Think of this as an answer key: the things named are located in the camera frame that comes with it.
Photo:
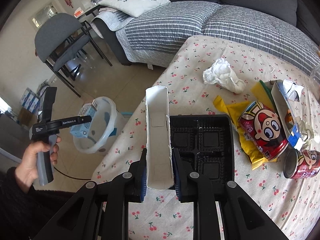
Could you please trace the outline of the person's left hand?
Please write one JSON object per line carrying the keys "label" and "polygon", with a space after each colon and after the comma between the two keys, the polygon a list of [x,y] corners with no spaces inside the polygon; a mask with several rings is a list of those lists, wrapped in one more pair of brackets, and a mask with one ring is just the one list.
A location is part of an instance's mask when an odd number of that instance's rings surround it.
{"label": "person's left hand", "polygon": [[61,142],[61,138],[57,137],[56,143],[53,146],[37,141],[32,142],[25,150],[22,162],[15,169],[15,179],[19,188],[28,193],[33,182],[38,178],[37,172],[37,154],[40,152],[47,152],[53,150],[50,155],[50,161],[53,165],[57,164],[59,146],[57,143]]}

